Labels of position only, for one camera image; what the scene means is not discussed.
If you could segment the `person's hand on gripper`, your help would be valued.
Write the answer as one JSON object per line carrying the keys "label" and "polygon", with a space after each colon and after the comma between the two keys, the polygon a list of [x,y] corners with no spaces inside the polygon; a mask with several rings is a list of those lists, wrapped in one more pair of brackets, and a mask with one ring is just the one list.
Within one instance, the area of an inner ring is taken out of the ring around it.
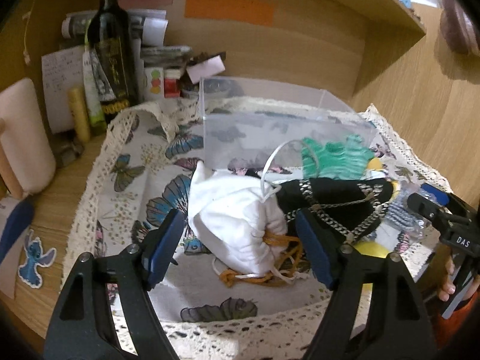
{"label": "person's hand on gripper", "polygon": [[452,276],[455,273],[455,269],[455,264],[452,258],[449,257],[445,262],[445,274],[437,291],[438,298],[442,302],[446,302],[450,298],[450,295],[453,295],[456,291],[456,287],[452,283]]}

